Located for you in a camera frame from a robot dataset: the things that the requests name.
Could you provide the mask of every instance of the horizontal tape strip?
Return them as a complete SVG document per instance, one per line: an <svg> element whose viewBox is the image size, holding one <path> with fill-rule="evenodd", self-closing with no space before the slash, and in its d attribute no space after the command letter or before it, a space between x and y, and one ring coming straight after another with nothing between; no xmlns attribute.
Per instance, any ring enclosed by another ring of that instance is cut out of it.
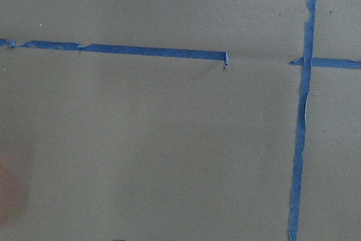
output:
<svg viewBox="0 0 361 241"><path fill-rule="evenodd" d="M290 65L303 66L304 59L299 58L292 62ZM360 69L361 62L350 59L325 59L325 58L312 58L312 66L314 67L330 67L330 68L344 68L344 69Z"/></svg>
<svg viewBox="0 0 361 241"><path fill-rule="evenodd" d="M35 47L39 49L86 51L86 52L100 52L100 53L110 53L110 54L221 60L224 61L225 67L229 65L229 61L230 61L227 52L219 52L219 51L170 49L170 48L121 46L121 45L98 45L94 43L88 46L82 46L80 43L75 43L75 42L50 42L50 41L30 41L24 43L23 45L16 45L15 40L8 41L6 39L0 39L0 46L3 45L8 45L8 47L24 47L24 48Z"/></svg>

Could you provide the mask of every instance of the torn tape end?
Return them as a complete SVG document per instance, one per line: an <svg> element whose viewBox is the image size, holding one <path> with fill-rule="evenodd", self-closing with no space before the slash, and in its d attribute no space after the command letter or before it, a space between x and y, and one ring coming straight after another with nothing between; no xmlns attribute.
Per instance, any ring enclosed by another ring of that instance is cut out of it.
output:
<svg viewBox="0 0 361 241"><path fill-rule="evenodd" d="M291 62L289 62L289 65L303 65L303 57L292 60Z"/></svg>
<svg viewBox="0 0 361 241"><path fill-rule="evenodd" d="M230 58L228 57L228 53L226 52L224 56L224 67L228 67L230 65Z"/></svg>
<svg viewBox="0 0 361 241"><path fill-rule="evenodd" d="M16 41L15 41L15 39L12 39L12 40L9 42L9 44L8 44L7 47L16 47Z"/></svg>

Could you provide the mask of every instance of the painted wall surface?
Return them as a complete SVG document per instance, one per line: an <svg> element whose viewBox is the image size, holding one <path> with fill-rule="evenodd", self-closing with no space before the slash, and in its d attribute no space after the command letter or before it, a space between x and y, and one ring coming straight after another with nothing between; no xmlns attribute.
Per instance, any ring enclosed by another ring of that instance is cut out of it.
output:
<svg viewBox="0 0 361 241"><path fill-rule="evenodd" d="M314 56L361 60L360 0L318 0ZM0 240L288 240L306 0L1 0ZM313 68L298 240L361 229L358 70Z"/></svg>

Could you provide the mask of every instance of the blue painter's tape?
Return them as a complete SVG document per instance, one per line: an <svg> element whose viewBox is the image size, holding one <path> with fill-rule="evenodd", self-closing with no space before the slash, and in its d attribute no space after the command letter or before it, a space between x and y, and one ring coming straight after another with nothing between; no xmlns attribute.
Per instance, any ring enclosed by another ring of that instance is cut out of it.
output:
<svg viewBox="0 0 361 241"><path fill-rule="evenodd" d="M5 39L0 39L0 46L8 44L9 47L15 47L14 44L7 42ZM39 49L53 49L53 50L68 50L68 51L86 51L86 52L101 52L111 54L128 54L128 55L143 55L143 56L164 56L171 58L187 58L187 59L209 59L224 61L224 66L229 65L229 58L227 52L219 51L202 51L202 50L186 50L186 49L170 49L170 48L155 48L155 47L137 47L137 46L121 46L121 45L97 45L90 44L88 46L81 46L75 42L50 42L50 41L30 41L17 47L30 48L35 47Z"/></svg>
<svg viewBox="0 0 361 241"><path fill-rule="evenodd" d="M8 45L8 43L6 39L0 39L0 46Z"/></svg>
<svg viewBox="0 0 361 241"><path fill-rule="evenodd" d="M12 40L9 42L8 47L16 47L16 41L15 41L15 39L12 39Z"/></svg>
<svg viewBox="0 0 361 241"><path fill-rule="evenodd" d="M303 57L290 62L291 65L301 65L301 66L303 65L303 63L304 63ZM356 62L350 59L312 58L312 66L345 68L345 69L361 69L361 62Z"/></svg>
<svg viewBox="0 0 361 241"><path fill-rule="evenodd" d="M80 48L79 43L75 42L47 42L47 41L30 41L26 42L19 47L35 47L39 49L53 49L53 50L68 50L68 51L78 51Z"/></svg>
<svg viewBox="0 0 361 241"><path fill-rule="evenodd" d="M314 45L315 10L316 0L307 0L307 8L310 11L310 19L306 23L305 45L303 48L303 69L301 76L301 93L298 103L296 149L294 152L292 191L289 211L289 240L297 240L298 215L300 213L301 181L303 168L303 150L306 139L306 107L310 91L311 65Z"/></svg>

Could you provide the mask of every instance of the vertical tape strip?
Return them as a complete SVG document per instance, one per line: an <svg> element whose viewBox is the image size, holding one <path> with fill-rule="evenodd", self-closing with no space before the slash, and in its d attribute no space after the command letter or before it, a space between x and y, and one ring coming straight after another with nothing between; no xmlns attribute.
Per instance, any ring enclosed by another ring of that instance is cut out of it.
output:
<svg viewBox="0 0 361 241"><path fill-rule="evenodd" d="M294 165L292 177L292 192L289 211L289 240L297 240L298 215L300 212L301 181L303 167L303 149L306 137L306 107L310 91L311 63L314 44L315 8L316 0L307 0L310 18L306 23L305 45L303 48L304 61L301 76L301 93L298 103L296 149L294 152Z"/></svg>

